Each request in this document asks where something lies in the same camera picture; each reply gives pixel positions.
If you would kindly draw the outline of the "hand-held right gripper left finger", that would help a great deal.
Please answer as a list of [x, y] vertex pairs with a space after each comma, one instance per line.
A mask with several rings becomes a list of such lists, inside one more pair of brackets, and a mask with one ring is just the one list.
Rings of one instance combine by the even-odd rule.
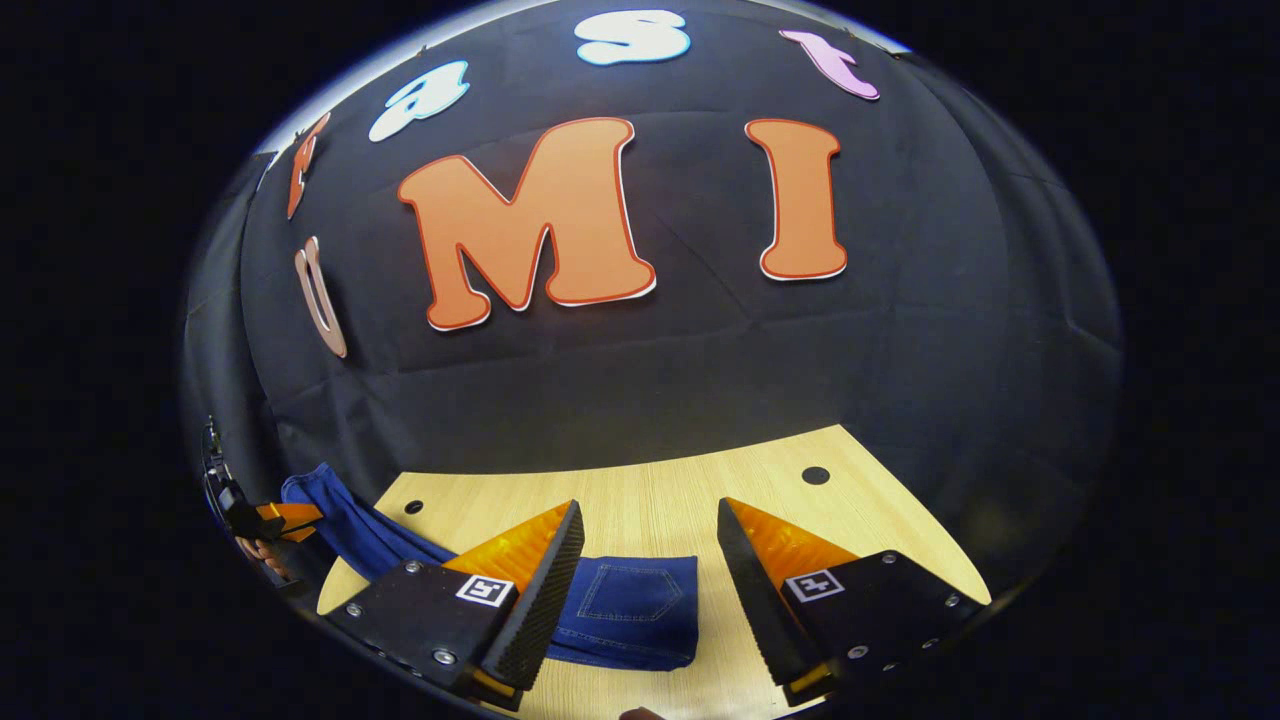
[[443, 565], [407, 559], [324, 618], [428, 685], [515, 711], [547, 656], [582, 544], [571, 500]]

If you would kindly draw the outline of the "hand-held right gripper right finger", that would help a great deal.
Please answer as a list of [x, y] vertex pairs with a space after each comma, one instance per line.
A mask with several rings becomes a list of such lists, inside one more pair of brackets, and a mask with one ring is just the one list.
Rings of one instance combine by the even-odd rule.
[[788, 509], [723, 497], [717, 539], [771, 680], [791, 706], [893, 685], [993, 606], [975, 564], [911, 496]]

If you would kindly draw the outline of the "blue denim jeans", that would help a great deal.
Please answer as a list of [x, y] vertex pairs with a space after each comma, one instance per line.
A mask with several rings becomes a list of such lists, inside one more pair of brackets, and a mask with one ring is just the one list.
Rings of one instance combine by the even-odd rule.
[[[325, 462], [288, 478], [282, 497], [316, 506], [320, 537], [369, 582], [404, 560], [442, 565], [456, 556], [352, 496]], [[581, 557], [547, 656], [668, 673], [692, 662], [698, 638], [696, 557]]]

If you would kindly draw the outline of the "black backdrop cloth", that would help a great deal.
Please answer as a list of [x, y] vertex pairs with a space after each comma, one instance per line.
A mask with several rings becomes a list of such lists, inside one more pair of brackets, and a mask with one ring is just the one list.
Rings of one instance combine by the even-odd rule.
[[[433, 300], [411, 172], [460, 155], [512, 195], [539, 137], [617, 117], [655, 288], [547, 292], [457, 331]], [[189, 428], [218, 419], [256, 495], [329, 462], [566, 471], [840, 425], [995, 593], [1065, 541], [1114, 428], [1123, 332], [1089, 222], [996, 110], [913, 51], [799, 0], [498, 0], [425, 31], [340, 101], [285, 204], [276, 136], [210, 217], [180, 313]]]

